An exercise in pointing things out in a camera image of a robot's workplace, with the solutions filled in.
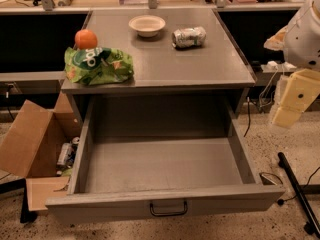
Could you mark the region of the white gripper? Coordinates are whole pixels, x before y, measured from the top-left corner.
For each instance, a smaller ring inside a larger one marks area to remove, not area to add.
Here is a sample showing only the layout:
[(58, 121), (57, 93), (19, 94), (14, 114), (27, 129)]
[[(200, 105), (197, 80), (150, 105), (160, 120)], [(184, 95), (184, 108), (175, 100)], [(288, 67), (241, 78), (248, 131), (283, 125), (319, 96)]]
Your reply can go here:
[(306, 0), (289, 21), (283, 53), (286, 62), (310, 68), (292, 73), (279, 88), (271, 124), (289, 129), (320, 95), (320, 0)]

